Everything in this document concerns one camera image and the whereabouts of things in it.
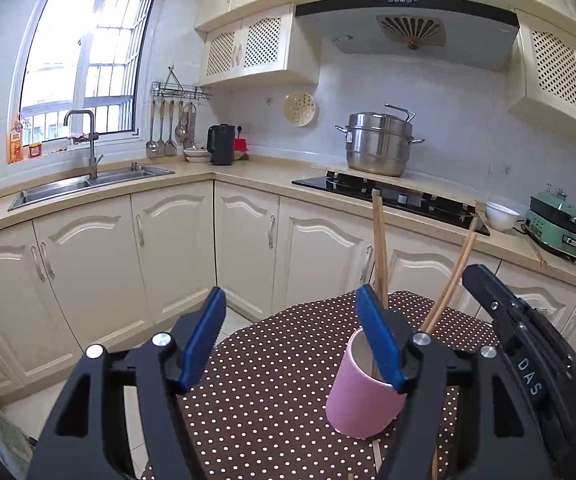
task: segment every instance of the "pink cup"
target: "pink cup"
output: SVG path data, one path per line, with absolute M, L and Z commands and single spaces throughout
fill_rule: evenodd
M 368 439 L 381 433 L 404 406 L 406 396 L 370 377 L 372 352 L 364 329 L 350 336 L 326 402 L 328 421 L 341 434 Z

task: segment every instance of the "green appliance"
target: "green appliance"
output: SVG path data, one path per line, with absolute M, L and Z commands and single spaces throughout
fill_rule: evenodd
M 566 202 L 566 194 L 539 193 L 530 197 L 524 222 L 526 232 L 549 253 L 576 261 L 576 207 Z

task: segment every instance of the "screw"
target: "screw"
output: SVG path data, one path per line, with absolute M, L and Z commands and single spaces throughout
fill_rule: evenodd
M 412 336 L 412 342 L 418 346 L 430 345 L 430 336 L 426 332 L 417 332 Z
M 86 348 L 86 355 L 91 359 L 97 359 L 104 353 L 104 347 L 101 345 L 91 345 Z
M 170 337 L 170 334 L 165 332 L 159 332 L 152 336 L 152 343 L 155 346 L 166 346 L 171 340 L 172 338 Z
M 497 350 L 492 348 L 492 346 L 488 345 L 482 346 L 481 350 L 479 350 L 479 353 L 483 355 L 486 359 L 492 359 L 494 357 L 497 357 Z

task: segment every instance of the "stainless steel sink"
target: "stainless steel sink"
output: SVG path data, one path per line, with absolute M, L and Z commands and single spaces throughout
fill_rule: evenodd
M 15 197 L 8 211 L 41 202 L 41 200 L 76 193 L 83 189 L 109 186 L 110 184 L 117 184 L 119 182 L 128 182 L 129 180 L 174 173 L 174 171 L 161 170 L 159 168 L 153 168 L 152 166 L 141 166 L 134 162 L 129 168 L 100 171 L 94 180 L 90 180 L 88 176 L 77 176 L 75 178 L 66 178 L 64 180 L 58 180 L 57 182 L 51 182 L 50 184 L 25 189 Z

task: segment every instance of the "black kettle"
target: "black kettle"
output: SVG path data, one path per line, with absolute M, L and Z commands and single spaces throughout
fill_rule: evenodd
M 217 124 L 208 128 L 208 152 L 214 166 L 229 166 L 235 159 L 235 127 Z

